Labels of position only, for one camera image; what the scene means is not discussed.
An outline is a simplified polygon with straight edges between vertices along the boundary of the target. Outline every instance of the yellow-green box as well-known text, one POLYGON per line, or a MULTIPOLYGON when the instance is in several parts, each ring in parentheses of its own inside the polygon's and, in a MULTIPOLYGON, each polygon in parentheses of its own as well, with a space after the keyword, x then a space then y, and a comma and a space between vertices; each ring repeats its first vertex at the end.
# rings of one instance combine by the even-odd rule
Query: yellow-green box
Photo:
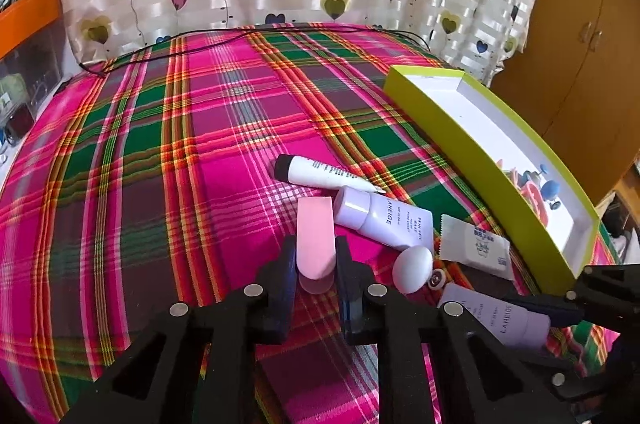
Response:
POLYGON ((542 292, 563 295, 569 290, 591 258, 599 219, 589 198, 546 142, 462 70, 393 66, 384 89, 478 192, 542 292), (545 202, 548 228, 496 165, 502 152, 505 163, 515 163, 521 174, 534 171, 524 169, 534 162, 535 171, 544 169, 545 175, 536 176, 539 181, 542 178, 541 188, 550 180, 559 184, 554 199, 559 206, 551 210, 551 202, 545 202))

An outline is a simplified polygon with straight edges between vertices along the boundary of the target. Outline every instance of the white packet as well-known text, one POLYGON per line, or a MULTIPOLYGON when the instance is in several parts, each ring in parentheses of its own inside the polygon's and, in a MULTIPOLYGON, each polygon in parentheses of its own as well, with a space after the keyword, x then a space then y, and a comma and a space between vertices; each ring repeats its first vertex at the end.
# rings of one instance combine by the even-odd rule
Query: white packet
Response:
POLYGON ((509 240, 447 214, 442 215, 440 259, 457 261, 513 281, 509 240))

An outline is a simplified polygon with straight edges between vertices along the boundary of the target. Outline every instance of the black cap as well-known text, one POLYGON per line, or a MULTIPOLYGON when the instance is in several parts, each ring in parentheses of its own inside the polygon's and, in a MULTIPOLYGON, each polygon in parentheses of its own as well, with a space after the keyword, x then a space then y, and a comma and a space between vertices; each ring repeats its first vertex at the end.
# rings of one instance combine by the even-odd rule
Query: black cap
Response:
POLYGON ((273 178, 281 182, 289 183, 289 166, 293 160, 293 155, 282 154, 276 158, 276 163, 273 166, 273 178))

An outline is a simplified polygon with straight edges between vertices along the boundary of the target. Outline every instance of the black cable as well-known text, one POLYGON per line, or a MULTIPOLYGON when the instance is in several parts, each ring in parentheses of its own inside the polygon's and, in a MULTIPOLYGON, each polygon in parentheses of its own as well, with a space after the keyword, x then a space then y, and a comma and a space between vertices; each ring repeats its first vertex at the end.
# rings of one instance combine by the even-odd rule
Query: black cable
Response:
MULTIPOLYGON (((306 25, 306 26, 298 26, 298 25, 288 25, 288 26, 279 26, 277 28, 274 27, 269 27, 269 28, 261 28, 260 26, 254 26, 253 28, 248 28, 247 26, 237 26, 235 28, 204 28, 201 30, 189 30, 187 32, 182 32, 180 34, 180 36, 187 36, 190 34, 205 34, 208 32, 231 32, 231 31, 238 31, 240 32, 239 35, 234 36, 233 38, 230 39, 223 39, 222 41, 218 41, 218 42, 214 42, 211 44, 206 44, 205 46, 200 46, 198 48, 190 48, 189 50, 184 50, 182 52, 175 52, 175 53, 169 53, 169 54, 162 54, 162 55, 157 55, 156 57, 150 57, 150 58, 144 58, 141 60, 128 60, 126 62, 124 62, 123 64, 116 64, 116 62, 113 63, 113 65, 108 65, 105 64, 101 70, 91 70, 90 68, 88 68, 87 66, 85 66, 84 64, 80 64, 80 68, 82 68, 84 71, 87 71, 88 73, 94 74, 96 76, 99 76, 100 78, 106 78, 107 75, 113 71, 119 70, 120 68, 125 68, 127 66, 132 66, 134 64, 139 64, 141 62, 151 62, 154 60, 161 60, 161 59, 165 59, 165 58, 170 58, 170 57, 178 57, 180 55, 189 55, 189 54, 196 54, 198 52, 203 52, 205 50, 210 50, 212 48, 217 48, 218 46, 223 46, 225 44, 229 44, 231 42, 234 41, 238 41, 238 39, 242 39, 246 36, 249 36, 251 34, 254 34, 256 32, 300 32, 300 33, 305 33, 305 32, 331 32, 331 31, 339 31, 339 32, 344 32, 344 33, 354 33, 354 32, 371 32, 372 29, 368 28, 368 27, 360 27, 360 26, 353 26, 353 25, 330 25, 330 26, 313 26, 313 25, 306 25)), ((405 39, 408 40, 410 42, 412 42, 413 44, 416 44, 419 48, 422 48, 421 45, 415 41, 414 38, 410 37, 407 34, 412 34, 414 35, 417 39, 420 39, 420 41, 422 41, 424 43, 424 45, 427 47, 427 49, 429 50, 429 45, 424 41, 424 39, 422 39, 420 36, 418 36, 418 34, 415 34, 414 32, 407 32, 405 30, 387 30, 385 28, 375 28, 373 31, 378 31, 378 32, 384 32, 386 34, 391 34, 391 35, 395 35, 398 36, 401 39, 405 39)), ((145 52, 148 50, 148 46, 145 46, 143 48, 139 48, 136 51, 130 52, 129 54, 126 55, 126 57, 133 57, 136 54, 140 54, 142 52, 145 52)))
POLYGON ((107 74, 104 73, 103 71, 101 71, 101 70, 98 70, 98 71, 92 70, 88 66, 85 66, 82 62, 79 62, 78 66, 80 68, 82 68, 86 73, 93 73, 94 75, 97 75, 100 78, 107 78, 107 74))

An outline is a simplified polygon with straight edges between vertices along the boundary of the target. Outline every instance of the white tube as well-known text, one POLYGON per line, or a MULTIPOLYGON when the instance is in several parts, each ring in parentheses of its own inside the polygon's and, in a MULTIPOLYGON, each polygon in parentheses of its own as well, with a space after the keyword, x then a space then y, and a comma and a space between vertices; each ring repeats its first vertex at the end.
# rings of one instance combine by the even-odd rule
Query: white tube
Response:
POLYGON ((343 185, 348 185, 368 193, 386 192, 381 187, 344 169, 296 155, 282 154, 278 156, 273 176, 281 182, 320 189, 340 189, 343 185))

